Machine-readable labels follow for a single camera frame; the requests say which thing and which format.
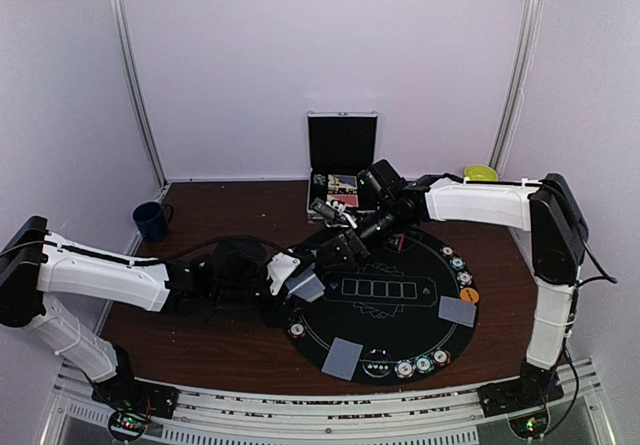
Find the blue-backed card deck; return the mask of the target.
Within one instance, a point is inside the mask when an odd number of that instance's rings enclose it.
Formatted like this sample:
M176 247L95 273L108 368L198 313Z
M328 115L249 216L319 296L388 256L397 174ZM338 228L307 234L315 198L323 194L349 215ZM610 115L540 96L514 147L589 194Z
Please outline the blue-backed card deck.
M289 278L285 282L285 286L288 298L297 297L308 303L319 299L325 292L324 284L314 271Z

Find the orange chip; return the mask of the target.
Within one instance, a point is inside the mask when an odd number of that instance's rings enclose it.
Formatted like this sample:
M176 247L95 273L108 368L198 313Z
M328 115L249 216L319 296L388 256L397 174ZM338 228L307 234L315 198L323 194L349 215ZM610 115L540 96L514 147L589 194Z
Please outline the orange chip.
M440 254L444 257L444 258L451 258L454 256L455 252L454 250L449 247L449 246L443 246L440 249Z
M307 334L307 327L301 322L292 322L289 324L287 332L293 339L304 338Z
M438 367L444 367L451 362L451 354L445 349L437 349L432 354L433 362Z

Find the dealt card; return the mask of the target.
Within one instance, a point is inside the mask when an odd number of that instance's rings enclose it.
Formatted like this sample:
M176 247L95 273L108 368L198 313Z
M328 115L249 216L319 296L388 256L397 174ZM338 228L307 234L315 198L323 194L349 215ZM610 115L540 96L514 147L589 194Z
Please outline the dealt card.
M438 318L468 328L475 327L477 307L473 302L443 296L440 298Z
M326 375L351 381L362 350L362 344L336 337L329 348L321 371Z

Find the green chip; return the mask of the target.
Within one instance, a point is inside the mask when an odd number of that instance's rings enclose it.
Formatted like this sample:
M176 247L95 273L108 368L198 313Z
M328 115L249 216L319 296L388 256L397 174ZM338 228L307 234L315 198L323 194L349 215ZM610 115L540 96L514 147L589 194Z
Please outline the green chip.
M428 355L420 355L414 360L415 370L421 374L429 374L435 370L435 363Z
M466 269L466 262L460 256L453 256L449 260L450 266L453 270L460 272Z

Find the blue chip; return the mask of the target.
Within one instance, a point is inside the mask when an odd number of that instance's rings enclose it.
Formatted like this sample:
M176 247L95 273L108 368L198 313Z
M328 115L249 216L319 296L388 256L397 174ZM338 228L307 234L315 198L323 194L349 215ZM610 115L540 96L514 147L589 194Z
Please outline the blue chip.
M394 372L399 379L409 379L415 373L415 366L411 360L399 360L394 366Z
M459 272L456 279L461 288L471 287L474 281L473 275L468 271Z

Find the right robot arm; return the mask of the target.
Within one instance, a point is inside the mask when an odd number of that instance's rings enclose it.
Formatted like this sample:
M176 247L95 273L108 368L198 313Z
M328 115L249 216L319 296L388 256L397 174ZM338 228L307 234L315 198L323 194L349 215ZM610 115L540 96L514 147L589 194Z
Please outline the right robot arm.
M391 235L421 222L466 221L528 234L522 250L537 302L526 355L517 378L486 384L478 396L487 415L544 405L575 323L589 236L566 179L550 173L538 180L488 182L445 173L407 181L381 160L360 172L357 182L359 191L377 206L362 218L319 198L311 204L326 220L346 227L320 248L318 262L326 268L353 264Z

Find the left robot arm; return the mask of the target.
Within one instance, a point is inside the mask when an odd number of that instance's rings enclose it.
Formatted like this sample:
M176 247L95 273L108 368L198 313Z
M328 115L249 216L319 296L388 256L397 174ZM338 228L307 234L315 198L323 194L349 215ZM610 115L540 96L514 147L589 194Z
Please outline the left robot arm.
M273 317L286 303L282 286L301 265L291 249L266 256L270 242L249 236L211 241L214 250L169 259L125 256L52 233L30 217L1 251L1 323L36 333L86 375L100 399L132 410L149 400L128 353L103 340L56 299L70 293L134 305L148 312L209 320L223 309L257 306Z

